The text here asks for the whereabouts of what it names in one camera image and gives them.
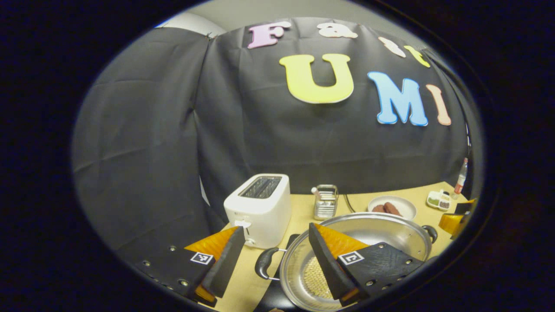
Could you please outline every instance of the metal pan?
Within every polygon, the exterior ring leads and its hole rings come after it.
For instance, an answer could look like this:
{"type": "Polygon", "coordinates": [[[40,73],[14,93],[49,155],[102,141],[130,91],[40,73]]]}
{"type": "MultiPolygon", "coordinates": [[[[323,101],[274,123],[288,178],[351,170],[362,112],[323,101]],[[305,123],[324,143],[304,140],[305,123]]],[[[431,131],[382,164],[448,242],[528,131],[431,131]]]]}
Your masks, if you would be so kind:
{"type": "MultiPolygon", "coordinates": [[[[433,227],[421,227],[396,215],[360,212],[331,218],[320,224],[368,245],[383,241],[421,261],[428,259],[432,243],[437,239],[437,232],[433,227]]],[[[264,250],[256,262],[255,270],[261,278],[279,280],[287,297],[301,309],[314,312],[342,309],[339,300],[334,300],[331,295],[321,291],[321,283],[325,284],[325,288],[327,284],[321,271],[314,272],[314,261],[316,260],[308,240],[308,231],[305,231],[287,250],[264,250]],[[285,254],[280,264],[280,278],[275,279],[269,277],[266,271],[272,255],[278,250],[285,254]]]]}

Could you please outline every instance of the black fabric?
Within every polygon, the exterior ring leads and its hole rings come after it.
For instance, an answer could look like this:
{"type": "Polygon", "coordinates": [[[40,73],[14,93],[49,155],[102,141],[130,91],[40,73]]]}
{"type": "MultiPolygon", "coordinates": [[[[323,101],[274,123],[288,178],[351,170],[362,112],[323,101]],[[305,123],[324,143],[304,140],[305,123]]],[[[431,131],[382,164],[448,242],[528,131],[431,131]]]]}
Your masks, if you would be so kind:
{"type": "Polygon", "coordinates": [[[77,194],[130,264],[221,229],[200,195],[191,113],[208,40],[158,28],[123,50],[84,99],[72,142],[77,194]]]}
{"type": "Polygon", "coordinates": [[[290,177],[292,193],[309,194],[329,183],[341,193],[368,193],[419,187],[447,181],[454,185],[467,154],[466,127],[460,102],[442,78],[441,69],[422,66],[406,51],[401,58],[379,41],[388,34],[351,22],[326,18],[292,18],[292,26],[273,46],[247,49],[249,27],[216,37],[203,66],[195,120],[199,132],[200,174],[211,206],[223,217],[224,199],[250,176],[269,172],[290,177]],[[359,36],[325,38],[319,23],[347,25],[359,36]],[[348,55],[355,89],[336,104],[309,104],[288,91],[279,59],[311,54],[318,85],[333,85],[335,76],[325,53],[348,55]],[[398,121],[380,124],[379,97],[367,73],[386,73],[402,88],[410,78],[420,86],[426,127],[398,121]],[[442,90],[452,120],[437,122],[437,109],[426,84],[442,90]]]}

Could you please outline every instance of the pot handle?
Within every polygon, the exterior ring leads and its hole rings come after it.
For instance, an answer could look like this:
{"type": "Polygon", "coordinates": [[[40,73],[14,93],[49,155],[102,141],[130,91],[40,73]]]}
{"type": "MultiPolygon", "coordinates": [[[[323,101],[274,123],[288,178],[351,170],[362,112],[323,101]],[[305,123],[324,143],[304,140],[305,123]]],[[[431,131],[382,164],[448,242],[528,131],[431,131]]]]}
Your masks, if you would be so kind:
{"type": "Polygon", "coordinates": [[[283,252],[287,251],[286,249],[279,249],[278,247],[274,247],[262,251],[262,253],[258,256],[256,264],[254,265],[254,271],[258,276],[263,279],[279,280],[277,278],[271,278],[268,276],[268,267],[272,263],[272,255],[275,254],[278,250],[283,252]]]}
{"type": "Polygon", "coordinates": [[[423,225],[422,227],[424,228],[424,230],[426,230],[426,232],[428,232],[428,235],[430,235],[430,237],[432,238],[432,244],[435,243],[436,240],[437,240],[437,231],[436,231],[436,229],[434,229],[430,225],[423,225]]]}

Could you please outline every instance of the black cable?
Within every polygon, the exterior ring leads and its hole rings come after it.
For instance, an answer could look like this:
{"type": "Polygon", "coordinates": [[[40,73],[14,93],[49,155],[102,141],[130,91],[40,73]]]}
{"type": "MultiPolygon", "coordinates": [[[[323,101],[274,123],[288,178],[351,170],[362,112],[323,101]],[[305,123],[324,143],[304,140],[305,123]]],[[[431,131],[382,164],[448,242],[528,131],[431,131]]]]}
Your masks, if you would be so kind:
{"type": "Polygon", "coordinates": [[[347,194],[343,194],[343,197],[345,198],[345,201],[347,202],[347,207],[349,208],[349,210],[352,213],[355,213],[356,211],[352,208],[351,203],[349,202],[349,198],[347,197],[347,194]]]}

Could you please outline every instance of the wooden table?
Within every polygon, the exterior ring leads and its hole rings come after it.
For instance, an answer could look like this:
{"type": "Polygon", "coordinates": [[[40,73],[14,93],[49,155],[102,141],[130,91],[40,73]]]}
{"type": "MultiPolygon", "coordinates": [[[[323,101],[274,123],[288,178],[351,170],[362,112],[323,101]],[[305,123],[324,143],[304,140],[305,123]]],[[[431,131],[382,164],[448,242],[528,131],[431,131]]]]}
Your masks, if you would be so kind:
{"type": "MultiPolygon", "coordinates": [[[[384,195],[398,196],[412,202],[416,207],[416,216],[413,222],[418,225],[431,225],[437,230],[437,241],[432,245],[432,251],[430,254],[430,257],[433,257],[435,255],[439,255],[451,243],[451,235],[438,226],[441,216],[444,213],[454,213],[454,203],[465,202],[467,200],[463,195],[459,195],[457,200],[451,199],[451,207],[446,212],[427,206],[426,198],[428,193],[430,191],[438,192],[440,189],[450,193],[453,192],[452,186],[446,182],[440,182],[418,188],[379,193],[348,194],[347,196],[349,197],[351,206],[356,212],[365,212],[368,207],[368,203],[371,200],[384,195]]],[[[291,206],[291,220],[289,221],[289,226],[287,227],[281,243],[278,245],[278,247],[282,249],[286,248],[289,236],[292,234],[301,234],[308,230],[308,224],[311,222],[321,222],[321,220],[313,218],[314,195],[292,194],[291,206]]],[[[349,213],[351,212],[347,207],[347,203],[345,202],[344,197],[340,195],[335,216],[349,213]]],[[[229,227],[230,225],[227,224],[222,230],[228,229],[229,227]]],[[[262,251],[263,249],[259,248],[249,246],[243,247],[239,259],[237,260],[235,270],[229,280],[224,297],[218,298],[218,302],[213,309],[221,312],[254,310],[260,302],[260,299],[264,296],[264,293],[271,282],[270,280],[260,278],[254,272],[255,262],[262,251]]],[[[282,252],[274,254],[272,263],[268,268],[268,274],[270,276],[274,276],[282,256],[282,252]]]]}

